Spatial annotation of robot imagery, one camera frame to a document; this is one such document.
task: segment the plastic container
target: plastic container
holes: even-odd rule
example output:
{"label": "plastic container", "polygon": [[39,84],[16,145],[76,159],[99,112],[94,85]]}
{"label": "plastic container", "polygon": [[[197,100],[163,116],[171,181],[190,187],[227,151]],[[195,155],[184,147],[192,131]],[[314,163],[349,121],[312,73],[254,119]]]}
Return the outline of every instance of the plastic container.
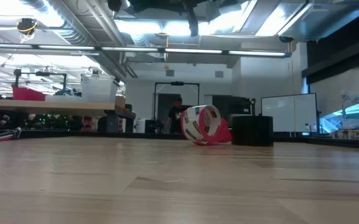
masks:
{"label": "plastic container", "polygon": [[13,100],[45,101],[45,94],[29,88],[14,87]]}
{"label": "plastic container", "polygon": [[115,103],[118,86],[110,77],[83,77],[82,101],[90,103]]}

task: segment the tape roll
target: tape roll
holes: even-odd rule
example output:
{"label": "tape roll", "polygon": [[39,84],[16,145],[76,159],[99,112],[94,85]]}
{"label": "tape roll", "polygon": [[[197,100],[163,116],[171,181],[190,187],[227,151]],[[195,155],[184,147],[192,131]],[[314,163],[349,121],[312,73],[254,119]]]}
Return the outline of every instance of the tape roll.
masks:
{"label": "tape roll", "polygon": [[212,105],[194,106],[182,113],[184,136],[198,145],[214,145],[230,142],[228,125],[218,109]]}

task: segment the person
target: person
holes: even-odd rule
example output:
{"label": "person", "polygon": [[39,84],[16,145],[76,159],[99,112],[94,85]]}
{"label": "person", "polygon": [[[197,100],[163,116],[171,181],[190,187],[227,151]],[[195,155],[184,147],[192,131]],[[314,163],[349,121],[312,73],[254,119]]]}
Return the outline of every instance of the person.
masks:
{"label": "person", "polygon": [[182,113],[186,110],[186,107],[182,105],[182,99],[178,98],[174,101],[174,106],[169,111],[169,132],[170,134],[179,133],[182,134],[182,129],[180,127],[180,118]]}

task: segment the table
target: table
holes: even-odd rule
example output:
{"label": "table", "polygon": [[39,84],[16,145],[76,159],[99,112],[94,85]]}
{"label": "table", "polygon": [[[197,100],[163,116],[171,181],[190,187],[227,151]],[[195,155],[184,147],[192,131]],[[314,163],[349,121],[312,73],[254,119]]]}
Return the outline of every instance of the table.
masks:
{"label": "table", "polygon": [[136,114],[113,103],[45,102],[24,100],[0,100],[0,111],[25,114],[68,114],[79,116],[106,116],[107,132],[118,132],[118,117],[127,119],[133,127]]}

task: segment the red bin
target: red bin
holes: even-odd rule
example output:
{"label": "red bin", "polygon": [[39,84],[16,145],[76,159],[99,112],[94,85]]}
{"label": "red bin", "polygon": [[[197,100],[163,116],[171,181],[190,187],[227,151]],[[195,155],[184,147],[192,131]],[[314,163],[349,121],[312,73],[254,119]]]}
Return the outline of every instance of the red bin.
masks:
{"label": "red bin", "polygon": [[13,100],[45,101],[45,94],[29,88],[14,87]]}

